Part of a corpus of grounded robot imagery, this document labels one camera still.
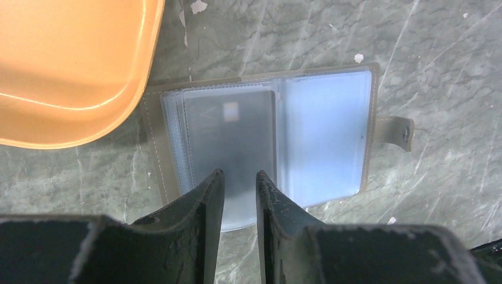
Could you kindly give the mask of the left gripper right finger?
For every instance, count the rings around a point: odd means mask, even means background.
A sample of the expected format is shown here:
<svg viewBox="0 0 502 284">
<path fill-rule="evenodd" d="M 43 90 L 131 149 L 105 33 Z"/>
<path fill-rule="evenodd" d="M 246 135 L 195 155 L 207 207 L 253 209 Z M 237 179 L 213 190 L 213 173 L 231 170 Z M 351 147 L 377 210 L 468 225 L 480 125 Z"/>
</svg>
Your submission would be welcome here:
<svg viewBox="0 0 502 284">
<path fill-rule="evenodd" d="M 429 225 L 325 224 L 256 176 L 263 283 L 487 283 L 447 229 Z"/>
</svg>

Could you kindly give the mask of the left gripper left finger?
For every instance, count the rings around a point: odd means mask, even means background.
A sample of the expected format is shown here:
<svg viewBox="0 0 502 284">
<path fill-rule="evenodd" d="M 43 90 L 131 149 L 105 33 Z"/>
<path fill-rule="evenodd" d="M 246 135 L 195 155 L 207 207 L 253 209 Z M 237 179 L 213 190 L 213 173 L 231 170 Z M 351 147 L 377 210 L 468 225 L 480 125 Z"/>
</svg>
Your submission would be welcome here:
<svg viewBox="0 0 502 284">
<path fill-rule="evenodd" d="M 2 283 L 213 283 L 225 180 L 213 171 L 126 224 L 107 215 L 2 215 Z"/>
</svg>

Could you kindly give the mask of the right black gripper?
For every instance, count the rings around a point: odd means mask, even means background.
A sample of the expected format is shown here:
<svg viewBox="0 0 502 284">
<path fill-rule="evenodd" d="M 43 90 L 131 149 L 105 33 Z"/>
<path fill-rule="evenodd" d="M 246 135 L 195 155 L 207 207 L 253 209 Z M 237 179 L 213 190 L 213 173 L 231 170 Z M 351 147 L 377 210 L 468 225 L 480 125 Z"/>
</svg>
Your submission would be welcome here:
<svg viewBox="0 0 502 284">
<path fill-rule="evenodd" d="M 501 239 L 470 249 L 486 283 L 501 284 Z"/>
</svg>

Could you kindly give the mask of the grey card holder wallet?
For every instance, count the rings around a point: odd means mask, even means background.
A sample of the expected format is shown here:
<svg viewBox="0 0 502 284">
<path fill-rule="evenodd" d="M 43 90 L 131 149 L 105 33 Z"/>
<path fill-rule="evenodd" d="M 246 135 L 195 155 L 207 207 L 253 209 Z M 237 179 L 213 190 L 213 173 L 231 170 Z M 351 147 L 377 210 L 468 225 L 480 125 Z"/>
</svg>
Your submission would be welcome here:
<svg viewBox="0 0 502 284">
<path fill-rule="evenodd" d="M 221 169 L 227 232 L 256 223 L 259 171 L 302 208 L 364 191 L 372 145 L 410 151 L 414 135 L 412 119 L 377 114 L 378 89 L 378 63 L 147 88 L 140 112 L 163 203 Z"/>
</svg>

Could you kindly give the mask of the grey VIP card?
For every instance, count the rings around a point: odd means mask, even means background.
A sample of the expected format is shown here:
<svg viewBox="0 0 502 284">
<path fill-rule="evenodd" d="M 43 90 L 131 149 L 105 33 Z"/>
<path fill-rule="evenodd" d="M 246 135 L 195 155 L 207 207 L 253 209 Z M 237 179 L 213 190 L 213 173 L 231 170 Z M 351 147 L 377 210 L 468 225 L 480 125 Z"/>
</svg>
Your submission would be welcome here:
<svg viewBox="0 0 502 284">
<path fill-rule="evenodd" d="M 254 190 L 257 172 L 275 174 L 274 92 L 186 98 L 184 105 L 195 180 L 221 169 L 227 197 L 240 198 Z"/>
</svg>

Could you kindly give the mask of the orange oval tray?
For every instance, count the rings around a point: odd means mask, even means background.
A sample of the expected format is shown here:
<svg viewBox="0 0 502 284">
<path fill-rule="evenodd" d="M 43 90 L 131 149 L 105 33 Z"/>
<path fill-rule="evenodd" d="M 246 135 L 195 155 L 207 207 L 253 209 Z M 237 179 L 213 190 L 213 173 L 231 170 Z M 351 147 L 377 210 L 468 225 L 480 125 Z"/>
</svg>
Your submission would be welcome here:
<svg viewBox="0 0 502 284">
<path fill-rule="evenodd" d="M 122 124 L 143 96 L 163 1 L 2 1 L 1 144 L 64 149 Z"/>
</svg>

